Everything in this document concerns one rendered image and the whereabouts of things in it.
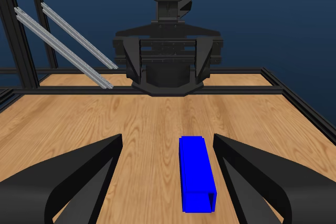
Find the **blue hollow socket block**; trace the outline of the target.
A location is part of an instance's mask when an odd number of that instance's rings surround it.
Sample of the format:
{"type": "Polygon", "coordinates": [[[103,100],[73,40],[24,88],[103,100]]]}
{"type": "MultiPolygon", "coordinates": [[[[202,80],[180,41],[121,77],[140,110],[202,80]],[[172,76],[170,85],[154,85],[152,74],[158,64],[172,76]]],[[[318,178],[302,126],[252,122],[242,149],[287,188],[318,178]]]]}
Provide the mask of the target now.
{"type": "Polygon", "coordinates": [[[202,136],[179,139],[182,211],[211,213],[215,211],[217,190],[202,136]]]}

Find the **silver aluminium rail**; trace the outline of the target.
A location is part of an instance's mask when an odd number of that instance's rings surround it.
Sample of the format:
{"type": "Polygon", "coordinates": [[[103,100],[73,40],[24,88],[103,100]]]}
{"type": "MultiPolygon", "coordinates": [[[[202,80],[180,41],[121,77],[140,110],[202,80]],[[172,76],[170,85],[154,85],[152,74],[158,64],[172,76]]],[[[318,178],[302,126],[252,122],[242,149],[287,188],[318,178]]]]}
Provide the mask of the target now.
{"type": "Polygon", "coordinates": [[[54,10],[52,10],[46,3],[42,2],[41,7],[43,13],[53,20],[59,27],[61,27],[67,34],[86,48],[92,55],[94,55],[101,63],[109,69],[118,69],[118,66],[106,57],[99,49],[97,49],[84,36],[69,25],[63,18],[61,18],[54,10]]]}
{"type": "Polygon", "coordinates": [[[99,73],[97,73],[92,67],[80,59],[74,52],[67,48],[63,43],[61,43],[56,37],[54,37],[50,32],[43,28],[39,23],[32,19],[28,14],[26,14],[19,7],[15,7],[14,11],[16,13],[16,18],[24,24],[28,29],[30,29],[34,34],[36,34],[45,43],[51,46],[55,51],[61,54],[69,62],[71,62],[77,69],[94,81],[103,89],[112,89],[113,85],[103,78],[99,73]]]}

